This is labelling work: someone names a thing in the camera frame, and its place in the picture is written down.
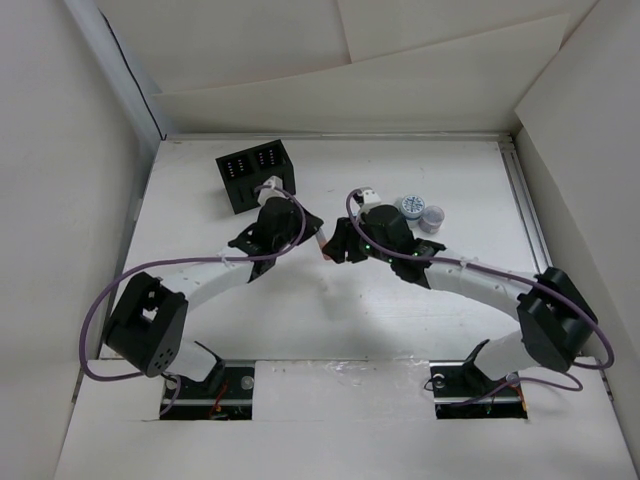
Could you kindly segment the orange grey highlighter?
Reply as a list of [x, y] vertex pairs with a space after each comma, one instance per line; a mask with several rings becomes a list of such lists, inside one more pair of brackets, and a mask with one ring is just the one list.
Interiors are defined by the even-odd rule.
[[324, 252], [324, 247], [327, 244], [326, 236], [322, 229], [319, 229], [315, 234], [315, 239], [322, 254], [324, 260], [329, 261], [330, 257]]

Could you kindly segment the blue patterned tape roll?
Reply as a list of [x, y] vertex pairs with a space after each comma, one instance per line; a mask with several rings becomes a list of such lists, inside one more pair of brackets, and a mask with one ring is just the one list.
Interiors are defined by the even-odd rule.
[[426, 209], [424, 199], [415, 194], [398, 197], [394, 201], [394, 206], [402, 214], [410, 228], [416, 227]]

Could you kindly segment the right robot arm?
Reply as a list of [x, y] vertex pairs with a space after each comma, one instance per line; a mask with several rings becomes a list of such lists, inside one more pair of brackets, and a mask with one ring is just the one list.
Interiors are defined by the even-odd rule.
[[488, 393], [531, 367], [566, 374], [599, 330], [595, 314], [564, 271], [549, 267], [524, 274], [483, 265], [415, 236], [392, 205], [339, 218], [322, 252], [337, 264], [379, 260], [409, 284], [459, 295], [516, 321], [516, 331], [481, 341], [456, 367], [456, 380], [471, 393]]

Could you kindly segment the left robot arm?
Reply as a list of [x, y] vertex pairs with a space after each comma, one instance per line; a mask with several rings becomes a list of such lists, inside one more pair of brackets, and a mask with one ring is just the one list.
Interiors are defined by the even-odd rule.
[[149, 378], [176, 375], [201, 396], [222, 387], [225, 361], [198, 342], [183, 339], [191, 311], [251, 283], [270, 270], [275, 255], [315, 236], [324, 221], [290, 199], [272, 197], [257, 220], [219, 252], [165, 278], [133, 275], [103, 329], [106, 345]]

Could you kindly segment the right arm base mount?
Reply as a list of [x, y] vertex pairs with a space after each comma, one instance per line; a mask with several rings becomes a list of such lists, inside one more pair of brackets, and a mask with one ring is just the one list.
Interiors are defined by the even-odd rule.
[[491, 380], [463, 361], [432, 361], [423, 389], [438, 420], [528, 418], [517, 374]]

